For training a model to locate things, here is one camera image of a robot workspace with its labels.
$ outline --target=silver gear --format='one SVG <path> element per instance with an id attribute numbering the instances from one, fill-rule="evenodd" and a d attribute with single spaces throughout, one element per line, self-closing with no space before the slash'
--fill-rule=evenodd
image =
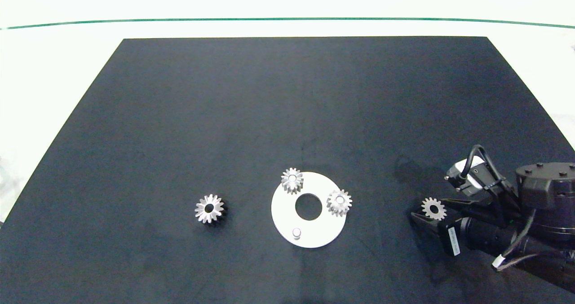
<path id="1" fill-rule="evenodd" d="M 299 192 L 304 185 L 304 175 L 296 168 L 286 169 L 282 175 L 283 190 L 295 194 Z"/>
<path id="2" fill-rule="evenodd" d="M 344 214 L 349 211 L 351 207 L 351 196 L 348 192 L 345 192 L 343 189 L 341 191 L 336 190 L 329 194 L 329 198 L 327 199 L 327 207 L 336 216 L 343 216 Z"/>
<path id="3" fill-rule="evenodd" d="M 210 212 L 206 211 L 206 206 L 211 204 L 213 209 Z M 221 201 L 221 198 L 218 198 L 217 195 L 210 194 L 209 196 L 206 195 L 203 199 L 199 199 L 199 203 L 195 204 L 197 208 L 195 211 L 197 212 L 195 216 L 198 218 L 199 222 L 203 224 L 211 224 L 212 220 L 217 221 L 219 216 L 222 216 L 224 212 L 224 202 Z"/>
<path id="4" fill-rule="evenodd" d="M 431 206 L 437 207 L 437 212 L 431 210 Z M 445 206 L 441 204 L 441 201 L 434 198 L 426 198 L 422 203 L 423 213 L 425 216 L 432 218 L 434 220 L 443 220 L 447 216 L 447 211 Z"/>

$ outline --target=sticker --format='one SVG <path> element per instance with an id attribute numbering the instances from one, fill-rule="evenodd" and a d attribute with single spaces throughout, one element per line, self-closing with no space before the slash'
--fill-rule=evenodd
<path id="1" fill-rule="evenodd" d="M 447 229 L 447 232 L 449 233 L 449 241 L 451 241 L 451 248 L 453 249 L 453 255 L 457 256 L 458 254 L 461 253 L 461 251 L 460 251 L 460 243 L 458 243 L 457 241 L 456 229 L 454 227 L 451 227 Z"/>

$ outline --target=white background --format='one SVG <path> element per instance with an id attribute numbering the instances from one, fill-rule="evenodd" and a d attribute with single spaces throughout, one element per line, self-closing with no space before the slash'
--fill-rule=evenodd
<path id="1" fill-rule="evenodd" d="M 131 22 L 5 29 L 82 20 L 279 17 L 464 18 L 573 26 L 575 0 L 0 0 L 0 220 L 123 38 L 487 36 L 575 146 L 574 29 L 438 21 Z"/>

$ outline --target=green line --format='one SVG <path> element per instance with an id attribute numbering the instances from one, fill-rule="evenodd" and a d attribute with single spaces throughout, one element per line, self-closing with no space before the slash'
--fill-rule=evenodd
<path id="1" fill-rule="evenodd" d="M 488 19 L 460 19 L 460 18 L 168 18 L 168 19 L 116 19 L 116 20 L 85 20 L 54 22 L 41 24 L 28 24 L 26 26 L 7 26 L 0 30 L 35 28 L 37 26 L 64 26 L 66 24 L 85 24 L 85 23 L 112 23 L 112 22 L 155 22 L 155 21 L 309 21 L 309 20 L 386 20 L 386 21 L 463 21 L 463 22 L 487 22 L 487 23 L 506 23 L 522 24 L 524 26 L 552 26 L 555 28 L 575 29 L 575 26 L 566 24 L 536 23 L 507 20 L 488 20 Z"/>

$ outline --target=white circular plate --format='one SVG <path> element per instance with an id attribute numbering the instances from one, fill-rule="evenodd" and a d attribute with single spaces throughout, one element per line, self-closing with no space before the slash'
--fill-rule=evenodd
<path id="1" fill-rule="evenodd" d="M 271 217 L 275 228 L 286 240 L 300 247 L 321 247 L 332 242 L 345 224 L 345 214 L 336 216 L 329 211 L 327 199 L 339 187 L 331 179 L 314 172 L 302 172 L 303 187 L 290 194 L 280 184 L 271 199 Z M 296 212 L 296 200 L 304 194 L 314 194 L 322 202 L 322 213 L 314 220 L 302 219 Z"/>

